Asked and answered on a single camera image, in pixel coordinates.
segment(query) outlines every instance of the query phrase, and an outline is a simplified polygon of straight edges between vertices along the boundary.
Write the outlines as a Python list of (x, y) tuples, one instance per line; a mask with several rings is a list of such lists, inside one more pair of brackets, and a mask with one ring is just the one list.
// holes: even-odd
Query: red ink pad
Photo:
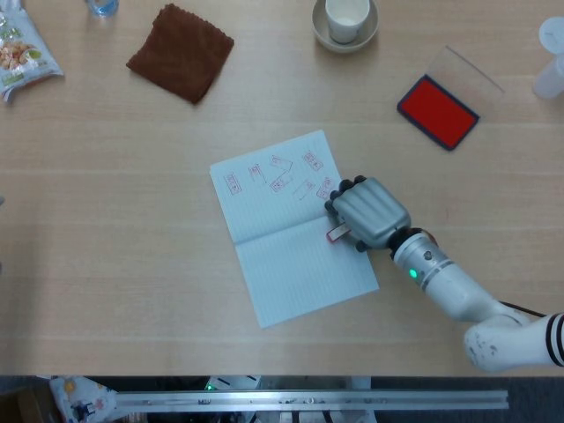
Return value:
[(460, 144), (479, 120), (476, 113), (428, 75), (401, 99), (397, 111), (449, 151)]

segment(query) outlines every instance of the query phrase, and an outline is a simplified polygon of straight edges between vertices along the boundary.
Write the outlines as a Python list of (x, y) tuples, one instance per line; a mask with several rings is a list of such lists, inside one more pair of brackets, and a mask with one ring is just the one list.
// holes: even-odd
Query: wooden table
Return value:
[[(259, 329), (209, 166), (317, 129), (342, 175), (378, 177), (494, 295), (564, 310), (564, 99), (531, 92), (560, 1), (381, 0), (353, 56), (315, 42), (313, 1), (178, 1), (235, 39), (198, 107), (125, 67), (165, 2), (107, 21), (26, 3), (65, 78), (1, 107), (2, 373), (480, 375), (467, 325), (385, 252), (379, 293)], [(507, 91), (453, 153), (396, 112), (445, 44)]]

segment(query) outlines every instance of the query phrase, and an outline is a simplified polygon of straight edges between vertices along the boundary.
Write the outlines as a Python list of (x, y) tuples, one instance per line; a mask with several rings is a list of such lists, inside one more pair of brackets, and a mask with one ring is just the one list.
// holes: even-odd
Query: open notebook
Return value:
[(341, 179), (322, 131), (210, 173), (261, 327), (378, 289), (367, 254), (325, 236), (323, 203)]

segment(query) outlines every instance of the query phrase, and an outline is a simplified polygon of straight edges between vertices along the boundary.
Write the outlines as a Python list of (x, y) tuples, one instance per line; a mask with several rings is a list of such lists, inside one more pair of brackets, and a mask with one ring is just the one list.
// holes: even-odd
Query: black cable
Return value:
[(515, 310), (523, 311), (524, 313), (527, 313), (528, 315), (535, 315), (536, 317), (545, 317), (546, 316), (546, 315), (543, 315), (542, 313), (539, 313), (538, 311), (529, 310), (528, 308), (517, 306), (516, 304), (511, 304), (510, 302), (500, 301), (500, 303), (503, 304), (504, 306), (514, 308)]

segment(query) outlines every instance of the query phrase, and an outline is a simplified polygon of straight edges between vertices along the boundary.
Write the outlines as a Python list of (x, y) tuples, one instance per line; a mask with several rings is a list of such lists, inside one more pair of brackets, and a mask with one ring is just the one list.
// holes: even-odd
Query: saucer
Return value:
[(329, 36), (329, 23), (325, 13), (325, 0), (317, 0), (312, 14), (312, 22), (315, 37), (328, 50), (334, 53), (352, 53), (360, 50), (368, 44), (378, 30), (378, 6), (375, 0), (370, 0), (370, 12), (359, 36), (348, 44), (339, 44)]

